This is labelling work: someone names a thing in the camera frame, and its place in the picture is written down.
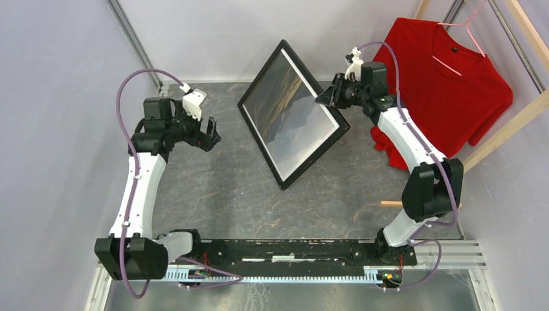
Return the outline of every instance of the gray floor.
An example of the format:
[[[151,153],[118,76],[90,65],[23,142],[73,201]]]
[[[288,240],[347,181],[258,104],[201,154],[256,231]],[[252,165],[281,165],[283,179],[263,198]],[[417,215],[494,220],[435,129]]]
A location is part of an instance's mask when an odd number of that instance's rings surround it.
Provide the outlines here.
[[[400,200],[408,172],[374,150],[370,120],[360,109],[342,111],[351,130],[282,191],[236,106],[248,85],[192,86],[207,93],[203,116],[218,120],[223,140],[209,153],[174,148],[158,189],[154,234],[194,228],[203,238],[374,238],[399,212],[379,202]],[[182,95],[176,86],[168,94]],[[437,227],[424,237],[460,235]]]
[[[405,271],[410,284],[424,271]],[[133,284],[141,291],[141,284]],[[467,270],[437,271],[429,282],[400,293],[382,291],[372,284],[235,284],[210,290],[188,291],[168,282],[151,282],[140,300],[128,295],[122,282],[111,286],[105,310],[480,310]]]

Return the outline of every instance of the wooden rod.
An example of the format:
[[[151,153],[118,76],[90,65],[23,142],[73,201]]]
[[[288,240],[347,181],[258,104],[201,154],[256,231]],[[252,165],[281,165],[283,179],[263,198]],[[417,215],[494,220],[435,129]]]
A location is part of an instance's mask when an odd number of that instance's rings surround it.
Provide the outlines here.
[[[401,201],[381,201],[381,206],[383,207],[402,207]]]
[[[421,0],[420,5],[418,6],[418,10],[416,11],[416,15],[414,16],[414,19],[423,19],[423,16],[425,15],[425,11],[427,11],[427,7],[429,6],[429,3],[431,3],[431,0]]]
[[[484,144],[481,144],[465,161],[464,172],[472,169],[490,152],[496,150],[501,144],[515,135],[521,128],[527,125],[533,118],[537,117],[549,107],[549,90],[544,91],[533,102],[529,103],[521,112],[514,116],[507,124],[503,125]]]

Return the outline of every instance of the black picture frame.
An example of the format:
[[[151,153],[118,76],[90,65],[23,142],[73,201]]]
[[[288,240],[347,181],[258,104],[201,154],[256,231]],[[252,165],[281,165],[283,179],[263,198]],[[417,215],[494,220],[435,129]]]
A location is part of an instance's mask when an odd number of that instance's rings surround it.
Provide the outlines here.
[[[263,157],[267,161],[267,164],[269,165],[269,168],[273,172],[274,178],[278,182],[280,188],[282,190],[286,190],[292,183],[296,181],[297,178],[299,178],[314,162],[316,162],[328,149],[330,149],[333,144],[340,139],[350,128],[351,126],[349,123],[345,120],[343,115],[341,115],[341,112],[335,108],[329,108],[326,107],[328,112],[331,114],[331,116],[335,119],[336,123],[339,125],[339,127],[326,139],[291,175],[286,179],[283,180],[280,173],[277,171],[275,164],[273,163],[273,160],[269,156],[269,153],[265,147],[265,145],[262,143],[262,140],[260,138],[260,134],[255,130],[254,124],[252,123],[252,120],[250,117],[248,117],[247,112],[245,111],[244,104],[246,103],[246,100],[250,96],[250,94],[253,92],[256,85],[259,83],[259,81],[262,79],[264,74],[267,72],[267,70],[270,68],[271,64],[274,62],[276,57],[281,54],[281,51],[284,50],[286,54],[289,56],[291,61],[295,64],[295,67],[300,71],[301,75],[305,78],[307,83],[313,88],[313,90],[316,92],[317,96],[323,92],[322,87],[320,86],[319,82],[313,77],[313,75],[309,72],[309,69],[303,64],[301,59],[297,56],[295,51],[290,47],[288,42],[286,40],[280,41],[280,43],[277,45],[276,49],[273,51],[269,59],[265,62],[263,67],[261,68],[261,71],[258,73],[256,78],[253,80],[252,84],[248,87],[240,101],[238,102],[238,109],[240,110],[244,120],[246,121],[246,124],[248,125],[250,131],[253,134],[253,137],[256,141],[256,144],[259,146]]]

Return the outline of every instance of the white bracket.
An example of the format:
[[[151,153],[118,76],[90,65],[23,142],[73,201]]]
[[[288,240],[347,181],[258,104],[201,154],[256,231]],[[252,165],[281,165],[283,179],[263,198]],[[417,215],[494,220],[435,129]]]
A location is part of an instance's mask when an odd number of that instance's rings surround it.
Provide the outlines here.
[[[401,209],[393,221],[383,229],[387,244],[393,248],[408,244],[408,239],[426,222],[433,222],[437,217],[428,218],[422,222],[416,222],[408,217],[406,211]]]
[[[200,121],[202,119],[202,109],[200,104],[206,98],[206,93],[199,89],[194,89],[193,92],[183,96],[183,109],[193,119]]]
[[[355,47],[351,51],[351,54],[353,55],[353,58],[351,59],[352,63],[347,68],[347,71],[345,72],[345,79],[350,80],[349,77],[351,73],[353,73],[355,75],[355,80],[360,81],[361,68],[362,68],[362,64],[364,63],[364,61],[362,61],[360,57],[362,52]]]
[[[172,232],[156,241],[168,250],[168,263],[192,251],[192,234],[189,232]]]

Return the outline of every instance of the marble floor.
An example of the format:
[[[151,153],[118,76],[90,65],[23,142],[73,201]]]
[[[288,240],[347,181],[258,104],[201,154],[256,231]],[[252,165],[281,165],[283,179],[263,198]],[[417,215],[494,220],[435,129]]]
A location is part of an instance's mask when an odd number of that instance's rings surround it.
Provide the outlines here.
[[[208,153],[185,144],[174,148],[157,193],[153,233],[198,229],[202,238],[375,238],[399,212],[379,202],[400,200],[408,172],[390,167],[385,153],[374,150],[370,120],[359,108],[342,111],[349,132],[280,190],[237,108],[248,86],[192,86],[207,93],[203,116],[217,119],[223,139]],[[182,94],[172,85],[168,95]],[[460,234],[436,227],[423,237]]]

